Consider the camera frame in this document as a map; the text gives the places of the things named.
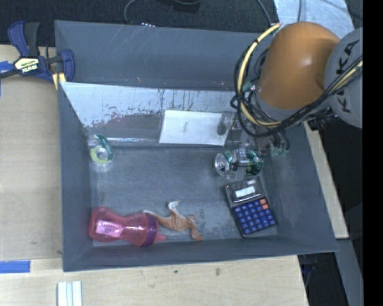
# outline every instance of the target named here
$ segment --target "black electronic device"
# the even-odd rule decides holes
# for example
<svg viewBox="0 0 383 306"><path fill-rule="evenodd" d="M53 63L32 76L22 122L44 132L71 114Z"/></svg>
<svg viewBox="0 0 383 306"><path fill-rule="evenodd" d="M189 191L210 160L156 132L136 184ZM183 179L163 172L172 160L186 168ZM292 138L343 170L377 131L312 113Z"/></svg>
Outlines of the black electronic device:
<svg viewBox="0 0 383 306"><path fill-rule="evenodd" d="M259 177L226 185L225 191L232 216L243 237L264 236L266 229L276 225Z"/></svg>

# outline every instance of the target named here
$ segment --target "pink bottle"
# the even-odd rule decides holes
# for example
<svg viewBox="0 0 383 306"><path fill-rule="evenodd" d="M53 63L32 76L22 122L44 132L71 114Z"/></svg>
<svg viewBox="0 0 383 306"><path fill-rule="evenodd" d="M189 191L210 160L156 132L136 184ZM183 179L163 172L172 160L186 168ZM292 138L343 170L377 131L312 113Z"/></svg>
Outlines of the pink bottle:
<svg viewBox="0 0 383 306"><path fill-rule="evenodd" d="M89 220L89 236L97 242L126 240L133 245L147 247L164 242L166 236L158 233L158 221L148 213L134 213L121 217L107 207L96 207Z"/></svg>

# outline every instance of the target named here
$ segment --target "yellow cable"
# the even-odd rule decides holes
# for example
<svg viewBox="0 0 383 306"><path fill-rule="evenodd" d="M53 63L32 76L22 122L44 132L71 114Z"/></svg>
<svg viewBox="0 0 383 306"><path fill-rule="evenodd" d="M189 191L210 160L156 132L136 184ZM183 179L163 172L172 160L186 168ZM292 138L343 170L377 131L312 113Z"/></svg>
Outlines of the yellow cable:
<svg viewBox="0 0 383 306"><path fill-rule="evenodd" d="M241 63L241 67L240 67L240 72L239 72L239 76L238 76L238 80L237 80L237 92L238 94L241 93L241 87L243 86L243 77L244 77L244 72L245 72L245 68L246 68L246 65L248 63L248 60L251 56L251 54L253 53L254 49L257 47L257 45L265 38L267 37L268 35L270 35L273 31L275 31L276 29L280 28L281 27L281 23L278 23L278 24L275 24L273 26L271 26L269 29L267 29L265 32L263 32L252 44L251 46L249 47L247 53L245 54L245 57L243 59L243 62ZM248 110L246 109L246 107L241 104L241 111L243 111L243 113L245 114L245 116L247 117L247 119L249 121L251 121L252 123L254 124L258 124L260 126L263 126L261 124L261 121L257 120L257 119L254 119L250 113L248 112ZM275 125L278 125L279 122L267 122L265 124L274 124Z"/></svg>

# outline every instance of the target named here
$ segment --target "gray bin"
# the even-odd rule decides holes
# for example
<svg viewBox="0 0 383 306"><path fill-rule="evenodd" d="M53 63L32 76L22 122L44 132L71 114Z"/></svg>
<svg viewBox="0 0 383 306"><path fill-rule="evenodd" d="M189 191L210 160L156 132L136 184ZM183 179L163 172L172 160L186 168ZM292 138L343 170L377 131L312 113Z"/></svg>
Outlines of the gray bin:
<svg viewBox="0 0 383 306"><path fill-rule="evenodd" d="M138 41L133 40L134 37L142 36L142 33L153 36L154 43L145 37ZM228 87L232 85L232 73L230 75L229 68L234 67L242 51L256 37L250 33L233 35L215 31L157 28L147 28L145 31L137 26L71 22L56 22L56 34L57 49L70 48L75 54L77 76L74 80L89 84L88 88L91 90L104 90L105 87L101 84L114 85L117 94L122 96L133 87L139 92L142 92L143 88L168 91L176 88L179 91L194 89L201 94L213 90L228 94ZM187 41L193 49L181 49L180 46L170 43L176 40ZM94 45L102 46L104 53ZM122 49L139 52L145 45L148 45L147 55L142 57L120 53ZM230 48L227 60L215 53L221 47ZM133 80L130 71L122 72L118 63L110 62L114 55L108 51L119 52L116 58L126 64L131 63L133 58L158 59L159 54L166 51L164 57L168 58L167 63L170 63L171 57L178 62L176 74L179 78L174 78L170 71L164 73L166 83L171 82L166 87L161 82L161 73L155 73L155 81L153 76L149 76L148 81L145 81L149 85L140 85L139 81ZM214 60L217 63L216 69L197 80L193 76L195 69L190 68L193 62L187 61L190 54L200 55L203 64L208 59ZM99 67L87 72L83 60L96 60ZM185 81L184 86L181 86L182 77ZM213 85L220 82L225 85ZM107 122L86 122L80 109L85 103L80 106L78 102L80 97L87 98L85 87L70 99L72 95L68 90L71 86L74 86L74 83L64 84L58 91L64 271L337 251L303 126L287 130L291 148L285 157L265 156L261 179L278 221L276 229L265 237L242 238L227 206L224 190L227 181L213 168L214 156L232 148L229 140L225 142L225 146L159 144L157 139L162 113L169 110L169 107L156 114L158 130L153 127L154 129L148 132L152 139L156 138L155 143L132 142L115 145L116 158L113 167L106 172L96 172L90 167L87 135L102 131L109 137L125 136L123 119L133 115L121 114L119 121L111 119ZM227 111L228 107L225 104L223 111ZM94 112L94 115L97 114L102 116L102 113ZM204 241L192 240L188 231L170 232L164 228L161 232L167 235L167 241L155 243L147 248L124 241L98 243L88 235L89 217L94 207L106 206L119 215L143 210L168 215L167 203L173 200L181 200L178 210L183 215L196 214L197 228L203 234Z"/></svg>

